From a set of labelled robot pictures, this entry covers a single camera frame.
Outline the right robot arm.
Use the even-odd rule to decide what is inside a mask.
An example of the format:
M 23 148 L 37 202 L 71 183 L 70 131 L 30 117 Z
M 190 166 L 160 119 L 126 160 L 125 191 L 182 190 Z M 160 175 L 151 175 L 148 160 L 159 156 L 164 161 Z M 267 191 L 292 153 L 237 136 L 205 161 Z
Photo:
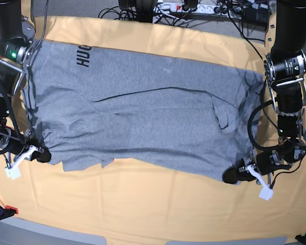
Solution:
M 35 19 L 22 14 L 21 1 L 0 1 L 0 155 L 46 163 L 52 157 L 48 148 L 40 146 L 31 130 L 20 132 L 12 106 L 43 42 L 35 34 Z

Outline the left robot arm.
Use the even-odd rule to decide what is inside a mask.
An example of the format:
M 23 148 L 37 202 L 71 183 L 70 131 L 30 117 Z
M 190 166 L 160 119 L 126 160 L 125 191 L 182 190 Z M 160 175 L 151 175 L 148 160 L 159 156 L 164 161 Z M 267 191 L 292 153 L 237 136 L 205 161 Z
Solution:
M 261 91 L 269 90 L 271 99 L 266 102 L 261 95 L 260 105 L 247 123 L 248 137 L 260 153 L 251 154 L 228 168 L 222 175 L 227 184 L 257 180 L 250 168 L 261 176 L 290 174 L 291 167 L 306 156 L 306 58 L 302 50 L 306 43 L 306 1 L 277 1 L 275 14 L 275 23 L 268 26 L 269 30 L 275 30 L 275 39 L 265 56 L 266 79 Z M 255 116 L 268 106 L 272 106 L 277 115 L 278 143 L 262 146 L 256 142 L 252 126 Z

